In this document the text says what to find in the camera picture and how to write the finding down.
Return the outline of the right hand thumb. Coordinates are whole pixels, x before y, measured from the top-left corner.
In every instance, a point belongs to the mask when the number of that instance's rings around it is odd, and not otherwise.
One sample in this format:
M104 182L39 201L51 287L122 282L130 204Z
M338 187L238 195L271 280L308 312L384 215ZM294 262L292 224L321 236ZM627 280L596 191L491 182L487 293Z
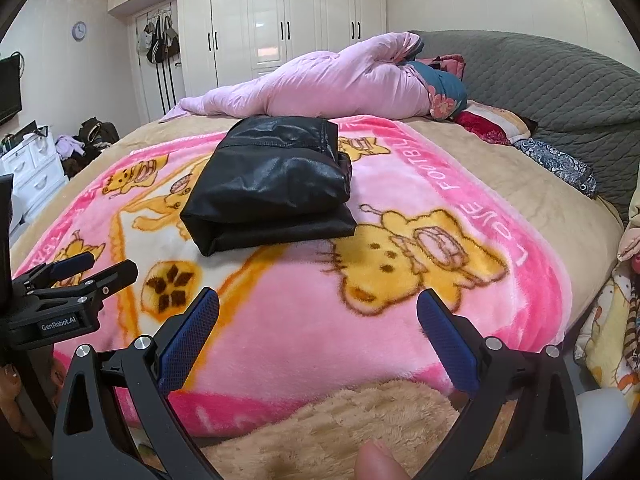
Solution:
M355 463L356 480L409 480L401 464L381 440L366 442L358 451Z

